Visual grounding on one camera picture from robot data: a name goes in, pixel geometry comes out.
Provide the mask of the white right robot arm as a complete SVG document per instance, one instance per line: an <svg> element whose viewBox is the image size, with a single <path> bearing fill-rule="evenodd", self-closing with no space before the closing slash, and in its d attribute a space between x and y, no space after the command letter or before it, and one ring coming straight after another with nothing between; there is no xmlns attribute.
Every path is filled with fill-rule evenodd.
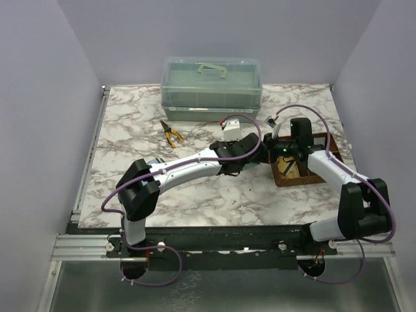
<svg viewBox="0 0 416 312"><path fill-rule="evenodd" d="M381 179L369 179L357 174L327 150L331 135L323 144L317 144L309 118L291 120L291 137L279 137L280 124L268 117L266 123L272 132L263 142L269 149L270 159L292 157L306 170L322 178L340 194L337 216L306 226L306 232L316 242L361 239L387 233L393 229L388 211L388 191Z"/></svg>

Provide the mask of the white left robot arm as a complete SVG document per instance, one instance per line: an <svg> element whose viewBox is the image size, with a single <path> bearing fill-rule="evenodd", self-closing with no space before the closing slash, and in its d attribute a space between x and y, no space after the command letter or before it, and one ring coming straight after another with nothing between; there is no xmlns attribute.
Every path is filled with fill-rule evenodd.
<svg viewBox="0 0 416 312"><path fill-rule="evenodd" d="M213 142L208 148L176 161L135 161L116 185L125 213L123 232L127 243L134 246L145 240L146 218L166 191L202 177L238 175L247 164L267 160L267 146L257 134L250 133L241 140Z"/></svg>

